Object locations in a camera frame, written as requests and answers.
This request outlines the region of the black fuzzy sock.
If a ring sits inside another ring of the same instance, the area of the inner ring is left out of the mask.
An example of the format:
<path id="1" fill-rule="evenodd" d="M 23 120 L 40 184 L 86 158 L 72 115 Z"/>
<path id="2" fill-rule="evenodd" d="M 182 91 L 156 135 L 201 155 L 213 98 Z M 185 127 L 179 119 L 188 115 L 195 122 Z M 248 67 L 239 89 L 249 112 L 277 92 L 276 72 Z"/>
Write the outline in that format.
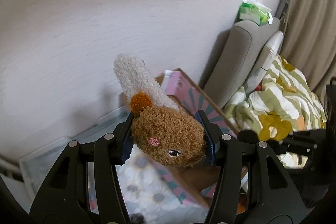
<path id="1" fill-rule="evenodd" d="M 238 133 L 238 141 L 255 145 L 259 142 L 259 138 L 253 130 L 241 130 Z"/>

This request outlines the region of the brown bear fuzzy sock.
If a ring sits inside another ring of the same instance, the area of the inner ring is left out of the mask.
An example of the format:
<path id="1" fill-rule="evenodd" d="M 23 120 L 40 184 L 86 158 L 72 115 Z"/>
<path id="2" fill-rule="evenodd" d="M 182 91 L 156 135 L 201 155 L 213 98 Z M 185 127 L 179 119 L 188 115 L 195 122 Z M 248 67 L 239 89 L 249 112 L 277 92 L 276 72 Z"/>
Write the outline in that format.
<path id="1" fill-rule="evenodd" d="M 179 163 L 169 157 L 173 150 L 169 140 L 192 133 L 205 141 L 202 125 L 181 111 L 138 57 L 120 53 L 114 60 L 114 73 L 134 115 L 130 130 L 137 147 L 161 165 L 191 166 L 193 160 Z"/>

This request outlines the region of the green striped floral blanket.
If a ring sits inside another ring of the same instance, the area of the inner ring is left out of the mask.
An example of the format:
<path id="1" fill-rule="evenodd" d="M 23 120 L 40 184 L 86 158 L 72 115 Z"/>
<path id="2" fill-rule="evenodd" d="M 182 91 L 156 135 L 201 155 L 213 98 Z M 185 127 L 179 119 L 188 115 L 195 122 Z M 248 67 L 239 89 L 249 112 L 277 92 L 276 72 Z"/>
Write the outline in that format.
<path id="1" fill-rule="evenodd" d="M 223 108 L 238 130 L 253 130 L 260 140 L 284 139 L 292 131 L 325 128 L 321 102 L 301 71 L 277 55 L 250 94 L 241 86 Z"/>

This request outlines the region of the floral blue table mat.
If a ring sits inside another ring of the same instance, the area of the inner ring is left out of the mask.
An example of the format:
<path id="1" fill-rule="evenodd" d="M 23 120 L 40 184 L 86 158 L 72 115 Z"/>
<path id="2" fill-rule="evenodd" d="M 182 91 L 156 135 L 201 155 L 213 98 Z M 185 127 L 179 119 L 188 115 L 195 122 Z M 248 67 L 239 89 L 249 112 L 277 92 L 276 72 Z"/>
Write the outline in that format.
<path id="1" fill-rule="evenodd" d="M 193 201 L 177 183 L 163 179 L 168 171 L 137 146 L 122 166 L 116 166 L 122 197 L 131 223 L 203 223 L 208 209 Z"/>

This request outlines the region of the pink patterned cardboard box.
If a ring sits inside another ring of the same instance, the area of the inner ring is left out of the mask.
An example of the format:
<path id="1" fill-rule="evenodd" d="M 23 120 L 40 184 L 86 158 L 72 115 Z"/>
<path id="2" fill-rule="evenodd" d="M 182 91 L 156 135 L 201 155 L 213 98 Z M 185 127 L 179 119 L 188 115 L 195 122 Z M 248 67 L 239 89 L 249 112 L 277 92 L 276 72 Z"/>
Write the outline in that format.
<path id="1" fill-rule="evenodd" d="M 203 110 L 210 123 L 218 126 L 221 132 L 236 137 L 237 130 L 224 117 L 222 110 L 182 69 L 165 71 L 156 80 L 185 115 L 193 117 L 197 111 Z M 218 166 L 213 166 L 206 160 L 205 149 L 210 146 L 201 140 L 200 134 L 192 133 L 170 138 L 169 145 L 173 149 L 169 157 L 179 163 L 182 159 L 194 162 L 191 166 L 163 166 L 154 162 L 159 176 L 182 204 L 198 204 L 208 209 L 220 172 Z"/>

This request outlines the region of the beige curtain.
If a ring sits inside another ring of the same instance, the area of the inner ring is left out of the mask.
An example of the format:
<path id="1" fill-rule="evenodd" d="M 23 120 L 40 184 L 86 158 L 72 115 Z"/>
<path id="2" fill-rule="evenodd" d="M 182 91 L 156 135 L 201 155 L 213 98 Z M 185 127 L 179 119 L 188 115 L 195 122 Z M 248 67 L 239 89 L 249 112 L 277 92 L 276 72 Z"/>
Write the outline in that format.
<path id="1" fill-rule="evenodd" d="M 281 55 L 320 100 L 335 76 L 335 0 L 290 0 Z"/>

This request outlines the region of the white pillow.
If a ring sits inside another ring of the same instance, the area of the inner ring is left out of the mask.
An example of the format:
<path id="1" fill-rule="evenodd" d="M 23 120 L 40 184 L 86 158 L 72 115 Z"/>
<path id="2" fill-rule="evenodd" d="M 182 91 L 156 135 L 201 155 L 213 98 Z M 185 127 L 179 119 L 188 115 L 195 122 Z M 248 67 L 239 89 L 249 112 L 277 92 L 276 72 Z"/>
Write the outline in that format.
<path id="1" fill-rule="evenodd" d="M 268 69 L 272 65 L 278 50 L 282 45 L 284 34 L 281 31 L 276 32 L 261 49 L 261 52 L 252 67 L 243 87 L 245 94 L 248 96 L 254 92 L 257 86 L 262 82 Z"/>

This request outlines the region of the grey upholstered headboard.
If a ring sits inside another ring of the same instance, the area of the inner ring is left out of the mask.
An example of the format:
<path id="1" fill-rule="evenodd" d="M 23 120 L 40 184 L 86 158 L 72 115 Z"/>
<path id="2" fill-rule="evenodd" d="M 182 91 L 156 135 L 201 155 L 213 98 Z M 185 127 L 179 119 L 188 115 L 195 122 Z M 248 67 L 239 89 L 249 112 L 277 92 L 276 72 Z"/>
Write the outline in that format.
<path id="1" fill-rule="evenodd" d="M 235 23 L 218 62 L 203 90 L 218 108 L 223 108 L 251 72 L 266 42 L 280 30 L 280 20 L 257 25 L 250 20 Z"/>

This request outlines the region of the green tissue pack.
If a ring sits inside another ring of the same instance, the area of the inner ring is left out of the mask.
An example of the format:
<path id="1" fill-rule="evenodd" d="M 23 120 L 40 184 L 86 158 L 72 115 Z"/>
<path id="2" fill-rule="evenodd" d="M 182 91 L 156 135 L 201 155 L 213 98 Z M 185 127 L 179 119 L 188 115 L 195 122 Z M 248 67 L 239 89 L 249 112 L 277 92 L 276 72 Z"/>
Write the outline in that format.
<path id="1" fill-rule="evenodd" d="M 271 9 L 256 0 L 242 0 L 239 7 L 238 18 L 240 20 L 250 20 L 258 26 L 273 24 Z"/>

